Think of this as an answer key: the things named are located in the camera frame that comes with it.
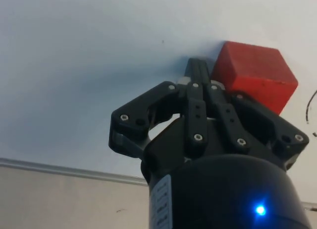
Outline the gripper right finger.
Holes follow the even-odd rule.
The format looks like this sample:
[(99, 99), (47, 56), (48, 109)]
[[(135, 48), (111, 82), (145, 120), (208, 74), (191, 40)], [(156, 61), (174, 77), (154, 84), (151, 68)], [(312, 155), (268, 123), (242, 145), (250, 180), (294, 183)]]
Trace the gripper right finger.
[(207, 154), (239, 154), (289, 170), (309, 143), (308, 136), (243, 92), (228, 93), (209, 78), (208, 63), (200, 62), (207, 104)]

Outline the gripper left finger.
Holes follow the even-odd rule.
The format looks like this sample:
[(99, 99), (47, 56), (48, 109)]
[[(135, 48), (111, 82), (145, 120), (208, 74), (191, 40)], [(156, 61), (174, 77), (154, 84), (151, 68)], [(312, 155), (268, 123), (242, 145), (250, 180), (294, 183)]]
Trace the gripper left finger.
[(209, 83), (208, 64), (190, 58), (179, 83), (162, 82), (111, 114), (109, 147), (122, 155), (141, 158), (149, 143), (149, 130), (180, 114), (184, 126), (178, 139), (190, 157), (200, 156), (208, 144), (204, 85)]

